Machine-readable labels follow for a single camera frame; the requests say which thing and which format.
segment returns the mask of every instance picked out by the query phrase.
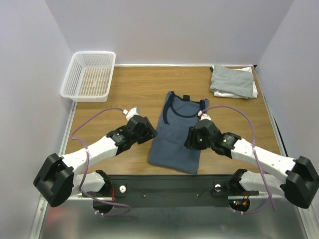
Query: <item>clothing tag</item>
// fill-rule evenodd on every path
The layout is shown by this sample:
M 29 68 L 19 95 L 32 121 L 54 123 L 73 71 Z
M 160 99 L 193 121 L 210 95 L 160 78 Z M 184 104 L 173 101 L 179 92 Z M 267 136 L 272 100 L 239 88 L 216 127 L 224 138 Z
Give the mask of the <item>clothing tag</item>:
M 183 95 L 183 101 L 189 101 L 190 100 L 190 96 L 188 95 Z

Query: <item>screw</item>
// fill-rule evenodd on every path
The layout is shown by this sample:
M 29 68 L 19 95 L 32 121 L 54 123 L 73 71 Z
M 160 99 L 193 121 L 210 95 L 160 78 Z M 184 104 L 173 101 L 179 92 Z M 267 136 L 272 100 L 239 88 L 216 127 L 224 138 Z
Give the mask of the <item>screw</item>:
M 215 185 L 215 191 L 216 192 L 220 192 L 221 191 L 221 185 L 220 184 L 216 184 Z

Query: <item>laundry basket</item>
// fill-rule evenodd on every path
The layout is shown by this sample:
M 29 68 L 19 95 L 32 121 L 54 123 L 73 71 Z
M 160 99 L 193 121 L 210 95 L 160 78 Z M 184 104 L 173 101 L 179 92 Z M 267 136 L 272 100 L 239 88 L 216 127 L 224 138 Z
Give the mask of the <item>laundry basket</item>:
M 73 54 L 61 96 L 76 102 L 105 102 L 110 91 L 115 53 L 78 51 Z

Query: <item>gray towel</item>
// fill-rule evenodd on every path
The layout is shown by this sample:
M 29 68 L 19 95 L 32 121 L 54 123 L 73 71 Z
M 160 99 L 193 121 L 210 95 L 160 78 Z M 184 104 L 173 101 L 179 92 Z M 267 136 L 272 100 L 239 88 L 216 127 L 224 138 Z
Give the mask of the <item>gray towel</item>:
M 215 65 L 210 89 L 212 92 L 220 91 L 251 98 L 253 95 L 253 82 L 254 76 L 250 72 Z

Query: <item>gray wall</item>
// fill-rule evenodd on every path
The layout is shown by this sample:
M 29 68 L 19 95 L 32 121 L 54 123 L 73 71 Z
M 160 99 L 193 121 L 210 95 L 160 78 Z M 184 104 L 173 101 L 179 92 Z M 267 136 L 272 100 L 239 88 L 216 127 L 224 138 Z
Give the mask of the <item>gray wall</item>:
M 293 0 L 46 0 L 72 52 L 117 64 L 257 64 Z
M 25 239 L 39 200 L 32 182 L 66 125 L 59 89 L 71 51 L 42 0 L 1 1 L 0 36 L 0 238 Z
M 295 0 L 257 74 L 289 156 L 308 157 L 319 171 L 319 1 Z M 319 195 L 313 201 L 319 219 Z

